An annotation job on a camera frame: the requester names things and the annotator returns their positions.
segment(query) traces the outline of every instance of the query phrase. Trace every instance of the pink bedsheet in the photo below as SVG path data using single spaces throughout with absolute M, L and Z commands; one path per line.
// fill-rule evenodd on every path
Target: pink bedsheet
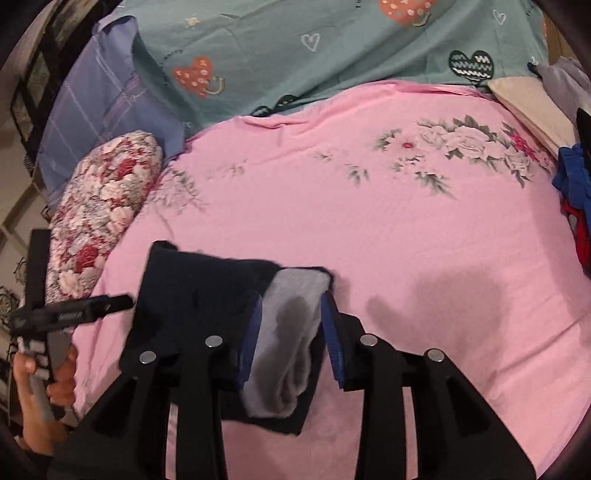
M 591 289 L 536 162 L 548 157 L 507 110 L 471 89 L 381 82 L 290 116 L 234 118 L 189 145 L 95 294 L 136 295 L 161 239 L 323 265 L 366 331 L 446 351 L 544 472 L 591 400 Z M 81 413 L 118 375 L 131 317 L 76 330 Z M 361 406 L 325 362 L 300 437 L 224 423 L 230 478 L 353 478 Z

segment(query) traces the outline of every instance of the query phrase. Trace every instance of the white heart outline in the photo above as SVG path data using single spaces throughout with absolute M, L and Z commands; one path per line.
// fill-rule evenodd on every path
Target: white heart outline
M 492 16 L 495 17 L 495 20 L 497 21 L 497 23 L 502 27 L 503 24 L 505 23 L 505 20 L 507 20 L 507 14 L 502 14 L 501 12 L 499 12 L 497 9 L 494 9 L 492 11 Z
M 316 49 L 318 48 L 318 43 L 320 43 L 320 34 L 318 32 L 312 35 L 308 35 L 306 33 L 301 36 L 301 42 L 308 50 L 316 51 Z

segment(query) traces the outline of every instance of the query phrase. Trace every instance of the silver rivet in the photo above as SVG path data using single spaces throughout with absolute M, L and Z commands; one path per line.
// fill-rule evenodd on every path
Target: silver rivet
M 223 338 L 219 335 L 210 335 L 205 339 L 205 345 L 209 348 L 215 348 L 223 343 Z
M 434 362 L 443 362 L 443 359 L 445 358 L 445 353 L 443 353 L 441 350 L 437 348 L 431 348 L 427 352 L 427 356 L 429 357 L 429 360 L 433 360 Z
M 365 345 L 365 346 L 376 346 L 378 344 L 378 337 L 376 337 L 375 335 L 371 335 L 369 333 L 366 333 L 365 335 L 361 336 L 359 341 L 361 342 L 362 345 Z
M 156 354 L 152 350 L 146 350 L 139 356 L 139 361 L 143 364 L 150 364 L 156 360 Z

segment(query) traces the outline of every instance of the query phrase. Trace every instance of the black heart print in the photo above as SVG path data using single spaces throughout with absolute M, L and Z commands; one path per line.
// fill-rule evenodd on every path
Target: black heart print
M 454 50 L 449 54 L 449 67 L 457 76 L 470 80 L 476 86 L 492 80 L 495 75 L 495 63 L 483 50 L 474 52 L 472 58 L 460 50 Z

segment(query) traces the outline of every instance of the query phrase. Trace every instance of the pillow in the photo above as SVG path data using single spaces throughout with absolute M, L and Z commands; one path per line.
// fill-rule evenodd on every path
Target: pillow
M 95 148 L 77 165 L 50 224 L 48 303 L 91 294 L 161 165 L 162 149 L 141 131 Z
M 537 78 L 495 79 L 488 86 L 554 158 L 558 158 L 560 147 L 572 147 L 577 142 L 574 125 L 548 96 Z

